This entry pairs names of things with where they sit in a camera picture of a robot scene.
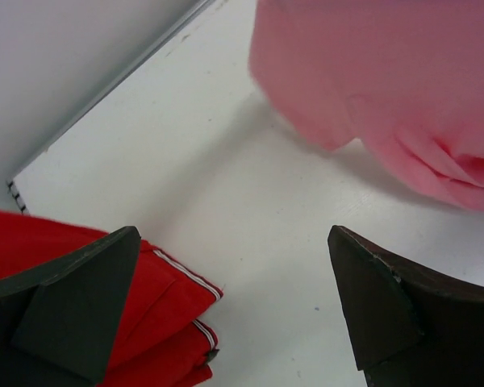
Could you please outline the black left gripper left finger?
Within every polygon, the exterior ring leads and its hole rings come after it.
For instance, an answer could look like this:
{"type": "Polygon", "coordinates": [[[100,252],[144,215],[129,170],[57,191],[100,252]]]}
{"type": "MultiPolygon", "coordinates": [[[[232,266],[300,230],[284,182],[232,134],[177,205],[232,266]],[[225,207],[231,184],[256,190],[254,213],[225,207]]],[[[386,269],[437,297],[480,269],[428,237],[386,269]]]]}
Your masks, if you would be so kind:
{"type": "Polygon", "coordinates": [[[0,280],[0,386],[103,382],[140,241],[123,227],[0,280]]]}

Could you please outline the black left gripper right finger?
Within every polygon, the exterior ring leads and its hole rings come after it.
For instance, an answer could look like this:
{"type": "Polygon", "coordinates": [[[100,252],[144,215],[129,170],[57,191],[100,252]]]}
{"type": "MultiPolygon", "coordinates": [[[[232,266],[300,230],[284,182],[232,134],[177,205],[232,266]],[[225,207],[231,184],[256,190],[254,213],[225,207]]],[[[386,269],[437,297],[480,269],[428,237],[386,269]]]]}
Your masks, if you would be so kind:
{"type": "Polygon", "coordinates": [[[389,252],[346,227],[328,236],[357,369],[368,386],[484,386],[484,287],[389,252]]]}

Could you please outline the pink t shirt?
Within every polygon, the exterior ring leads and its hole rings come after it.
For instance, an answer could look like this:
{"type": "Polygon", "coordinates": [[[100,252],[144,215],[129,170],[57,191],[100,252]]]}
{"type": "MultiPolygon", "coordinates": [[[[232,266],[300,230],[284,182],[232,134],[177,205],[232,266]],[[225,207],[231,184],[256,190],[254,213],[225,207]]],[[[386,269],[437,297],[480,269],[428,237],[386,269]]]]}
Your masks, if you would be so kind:
{"type": "Polygon", "coordinates": [[[259,1],[249,69],[311,142],[484,210],[484,1],[259,1]]]}

